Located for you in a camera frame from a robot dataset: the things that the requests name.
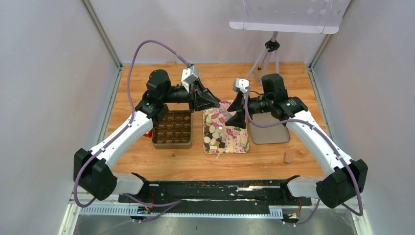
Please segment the pink silicone tongs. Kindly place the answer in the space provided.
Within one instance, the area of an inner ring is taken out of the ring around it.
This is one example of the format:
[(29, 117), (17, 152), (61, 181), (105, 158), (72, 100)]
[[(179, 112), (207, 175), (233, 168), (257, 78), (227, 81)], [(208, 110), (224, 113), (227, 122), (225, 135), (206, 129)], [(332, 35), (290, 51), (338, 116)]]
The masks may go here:
[(232, 118), (232, 114), (227, 111), (222, 102), (220, 103), (219, 111), (224, 116), (225, 121), (228, 121), (230, 118)]

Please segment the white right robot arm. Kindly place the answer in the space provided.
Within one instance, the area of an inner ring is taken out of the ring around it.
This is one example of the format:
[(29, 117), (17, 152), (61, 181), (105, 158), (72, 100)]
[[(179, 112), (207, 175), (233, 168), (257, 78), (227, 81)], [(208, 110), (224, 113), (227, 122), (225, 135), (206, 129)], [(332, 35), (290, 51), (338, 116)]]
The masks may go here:
[(247, 122), (258, 128), (283, 125), (303, 142), (325, 175), (322, 179), (300, 176), (286, 179), (279, 191), (281, 201), (290, 205), (299, 197), (315, 198), (331, 209), (342, 205), (350, 210), (346, 202), (356, 198), (359, 211), (355, 214), (361, 216), (367, 164), (362, 159), (354, 160), (328, 137), (303, 101), (289, 97), (278, 73), (265, 75), (261, 81), (264, 93), (251, 98), (249, 81), (235, 79), (233, 90), (237, 96), (228, 108), (235, 114), (225, 125), (238, 128), (246, 128)]

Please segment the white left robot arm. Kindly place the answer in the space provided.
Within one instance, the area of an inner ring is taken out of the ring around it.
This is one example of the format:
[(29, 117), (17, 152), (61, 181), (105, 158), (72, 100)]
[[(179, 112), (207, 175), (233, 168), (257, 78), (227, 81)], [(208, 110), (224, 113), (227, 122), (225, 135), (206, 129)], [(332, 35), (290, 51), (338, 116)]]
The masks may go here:
[(97, 200), (111, 194), (131, 194), (138, 202), (150, 196), (149, 187), (137, 174), (115, 174), (112, 168), (142, 136), (151, 132), (168, 113), (169, 103), (187, 103), (190, 111), (218, 108), (220, 99), (203, 86), (198, 73), (184, 69), (180, 85), (173, 86), (165, 70), (150, 73), (147, 90), (131, 115), (105, 140), (74, 155), (74, 189), (83, 188)]

